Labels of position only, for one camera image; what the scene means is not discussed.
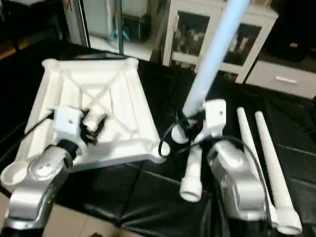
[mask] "white pvc pipe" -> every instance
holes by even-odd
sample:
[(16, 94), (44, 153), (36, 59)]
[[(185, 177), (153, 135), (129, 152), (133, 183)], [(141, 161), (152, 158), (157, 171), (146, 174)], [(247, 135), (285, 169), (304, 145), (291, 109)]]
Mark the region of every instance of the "white pvc pipe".
[(302, 224), (294, 210), (266, 121), (262, 112), (256, 112), (255, 117), (276, 206), (277, 230), (285, 235), (298, 235), (302, 232)]
[(180, 186), (180, 196), (186, 201), (197, 202), (201, 199), (201, 162), (201, 147), (192, 147), (188, 156), (186, 173), (185, 176), (182, 178)]
[(205, 59), (184, 104), (185, 116), (195, 114), (202, 105), (249, 3), (250, 0), (228, 1), (211, 46), (206, 52)]
[[(253, 175), (256, 176), (256, 178), (258, 180), (260, 180), (258, 172), (261, 172), (262, 176), (263, 176), (263, 172), (262, 172), (262, 168), (261, 168), (260, 161), (259, 161), (259, 158), (258, 158), (257, 150), (256, 150), (256, 147), (255, 147), (252, 135), (251, 135), (251, 131), (250, 131), (250, 128), (249, 128), (249, 124), (248, 124), (248, 121), (247, 121), (247, 116), (246, 116), (245, 110), (242, 107), (239, 107), (237, 109), (237, 115), (238, 115), (238, 121), (239, 121), (241, 138), (242, 138), (243, 142), (246, 143), (249, 146), (249, 148), (251, 149), (251, 151), (255, 155), (255, 158), (256, 158), (256, 160), (257, 160), (257, 162), (259, 164), (260, 170), (259, 171), (257, 170), (257, 166), (255, 165), (251, 154), (249, 153), (249, 151), (247, 149), (244, 148), (245, 156), (249, 160), (249, 165), (250, 165), (251, 172), (253, 173)], [(278, 227), (277, 211), (276, 211), (275, 207), (273, 206), (273, 204), (271, 202), (271, 198), (270, 198), (269, 191), (268, 191), (267, 184), (266, 184), (265, 180), (264, 180), (264, 185), (265, 185), (265, 189), (266, 189), (267, 195), (268, 195), (268, 203), (269, 203), (272, 227), (273, 228), (277, 228)]]

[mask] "wire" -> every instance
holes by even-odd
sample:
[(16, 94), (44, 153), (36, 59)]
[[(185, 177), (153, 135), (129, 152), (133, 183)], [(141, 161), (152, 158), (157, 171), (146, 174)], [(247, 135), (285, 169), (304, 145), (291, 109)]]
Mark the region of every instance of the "wire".
[(14, 151), (14, 149), (16, 147), (18, 147), (21, 143), (21, 141), (26, 138), (31, 132), (34, 131), (34, 129), (36, 129), (39, 125), (41, 125), (46, 119), (51, 118), (51, 116), (54, 114), (54, 112), (49, 113), (47, 116), (45, 116), (44, 118), (42, 118), (40, 121), (38, 121), (35, 125), (33, 125), (33, 127), (30, 128), (30, 130), (28, 130), (21, 138), (19, 138), (8, 150), (6, 150), (6, 152), (0, 157), (0, 163), (4, 162), (5, 159), (8, 157), (9, 154), (11, 154), (12, 151)]
[(0, 144), (5, 142), (10, 136), (12, 136), (21, 127), (25, 126), (26, 123), (27, 123), (27, 121), (23, 121), (22, 123), (18, 124), (12, 131), (10, 131), (7, 135), (2, 137), (2, 139), (0, 140)]
[[(188, 118), (183, 118), (182, 120), (179, 120), (175, 123), (173, 123), (167, 130), (166, 132), (164, 133), (164, 135), (162, 136), (160, 142), (159, 142), (159, 146), (158, 146), (158, 154), (163, 157), (163, 158), (167, 158), (170, 154), (168, 154), (167, 156), (163, 156), (161, 154), (161, 148), (162, 148), (162, 144), (163, 142), (165, 141), (166, 137), (170, 134), (170, 132), (172, 131), (172, 129), (174, 128), (174, 126), (176, 125), (179, 125), (181, 122), (183, 122), (184, 120), (187, 120)], [(254, 155), (254, 153), (252, 152), (251, 148), (245, 143), (243, 142), (242, 140), (236, 138), (236, 137), (233, 137), (233, 136), (219, 136), (219, 137), (206, 137), (205, 139), (203, 139), (202, 141), (199, 141), (199, 142), (196, 142), (196, 143), (193, 143), (193, 144), (190, 144), (176, 152), (173, 152), (172, 154), (180, 154), (180, 153), (183, 153), (189, 149), (191, 149), (192, 147), (195, 147), (195, 146), (198, 146), (200, 145), (201, 143), (205, 142), (205, 141), (210, 141), (210, 142), (219, 142), (219, 141), (231, 141), (231, 142), (235, 142), (235, 143), (239, 143), (240, 145), (243, 145), (244, 146), (244, 149), (246, 148), (249, 153), (250, 153), (250, 156), (253, 160), (253, 162), (255, 163), (256, 165), (256, 169), (258, 171), (258, 175), (259, 175), (259, 180), (262, 184), (262, 187), (263, 187), (263, 190), (264, 190), (264, 195), (265, 195), (265, 206), (266, 206), (266, 216), (267, 216), (267, 222), (268, 222), (268, 231), (267, 231), (267, 235), (268, 236), (271, 236), (272, 235), (272, 220), (271, 220), (271, 214), (270, 214), (270, 206), (269, 206), (269, 203), (268, 203), (268, 193), (267, 193), (267, 190), (265, 188), (265, 181), (264, 181), (264, 177), (263, 177), (263, 174), (262, 172), (260, 172), (260, 166), (259, 166), (259, 163)]]

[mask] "cabinet drawer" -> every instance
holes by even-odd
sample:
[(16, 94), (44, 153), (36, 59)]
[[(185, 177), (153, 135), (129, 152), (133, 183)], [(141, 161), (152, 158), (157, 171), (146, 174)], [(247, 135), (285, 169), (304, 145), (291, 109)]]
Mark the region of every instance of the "cabinet drawer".
[(256, 63), (246, 84), (306, 98), (316, 95), (316, 74), (263, 61)]

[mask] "pipe end cap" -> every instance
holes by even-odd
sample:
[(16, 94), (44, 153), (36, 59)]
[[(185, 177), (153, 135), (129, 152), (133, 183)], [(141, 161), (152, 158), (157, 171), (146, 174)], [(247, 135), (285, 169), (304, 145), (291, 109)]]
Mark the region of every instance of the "pipe end cap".
[(189, 141), (179, 125), (173, 127), (171, 137), (178, 144), (185, 144)]
[(194, 176), (183, 177), (180, 186), (180, 196), (186, 201), (200, 201), (202, 197), (201, 180)]
[(285, 235), (298, 235), (302, 232), (300, 217), (293, 208), (276, 208), (278, 218), (277, 230)]
[(270, 209), (272, 227), (278, 228), (277, 210), (276, 210), (275, 206), (273, 206), (273, 205), (270, 205), (269, 209)]

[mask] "white cabinet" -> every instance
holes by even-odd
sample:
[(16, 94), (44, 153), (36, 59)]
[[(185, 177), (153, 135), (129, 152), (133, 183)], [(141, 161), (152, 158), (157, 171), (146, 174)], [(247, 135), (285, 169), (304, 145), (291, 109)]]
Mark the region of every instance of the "white cabinet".
[[(171, 0), (163, 64), (184, 63), (198, 71), (225, 7), (224, 0)], [(250, 5), (220, 70), (242, 83), (276, 19), (270, 8)]]
[(274, 63), (257, 61), (246, 84), (313, 99), (316, 74)]

